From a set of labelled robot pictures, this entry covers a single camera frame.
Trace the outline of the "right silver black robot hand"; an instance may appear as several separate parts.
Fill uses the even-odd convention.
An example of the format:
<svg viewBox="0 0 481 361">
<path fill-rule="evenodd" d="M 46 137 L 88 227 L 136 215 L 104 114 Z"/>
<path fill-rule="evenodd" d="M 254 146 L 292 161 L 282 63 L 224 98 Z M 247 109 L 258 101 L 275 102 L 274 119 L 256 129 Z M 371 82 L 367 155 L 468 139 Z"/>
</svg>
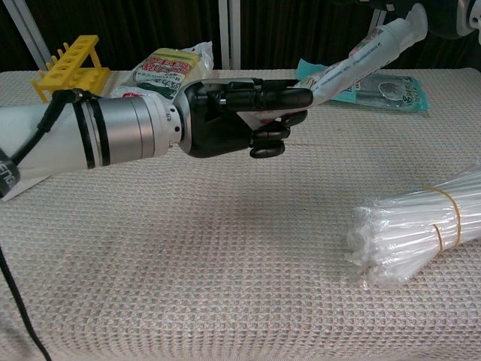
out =
<svg viewBox="0 0 481 361">
<path fill-rule="evenodd" d="M 480 1 L 429 1 L 425 6 L 429 31 L 446 39 L 480 30 Z"/>
</svg>

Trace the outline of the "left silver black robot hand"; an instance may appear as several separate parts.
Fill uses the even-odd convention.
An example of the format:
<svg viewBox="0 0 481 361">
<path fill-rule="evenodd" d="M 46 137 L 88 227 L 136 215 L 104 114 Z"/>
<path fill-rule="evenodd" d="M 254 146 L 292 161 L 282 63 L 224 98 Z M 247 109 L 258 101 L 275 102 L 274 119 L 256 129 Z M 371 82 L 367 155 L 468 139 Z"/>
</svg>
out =
<svg viewBox="0 0 481 361">
<path fill-rule="evenodd" d="M 191 82 L 174 98 L 182 123 L 181 149 L 211 158 L 248 149 L 254 159 L 279 156 L 293 126 L 313 105 L 295 79 L 218 78 Z"/>
</svg>

